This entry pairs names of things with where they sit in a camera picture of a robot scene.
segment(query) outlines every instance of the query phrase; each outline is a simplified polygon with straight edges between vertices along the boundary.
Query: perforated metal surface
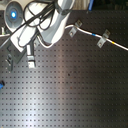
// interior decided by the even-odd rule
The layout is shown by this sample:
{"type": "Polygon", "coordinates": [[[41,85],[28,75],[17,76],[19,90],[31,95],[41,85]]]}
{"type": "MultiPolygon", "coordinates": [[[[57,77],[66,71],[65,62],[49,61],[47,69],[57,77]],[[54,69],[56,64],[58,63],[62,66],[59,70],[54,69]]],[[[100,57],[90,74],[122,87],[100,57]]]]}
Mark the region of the perforated metal surface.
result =
{"type": "MultiPolygon", "coordinates": [[[[124,11],[73,11],[82,28],[128,47],[128,13],[124,11]]],[[[65,31],[51,49],[35,51],[36,69],[28,69],[26,55],[14,71],[5,70],[6,52],[0,51],[0,126],[35,128],[127,128],[128,52],[80,32],[65,31]]]]}

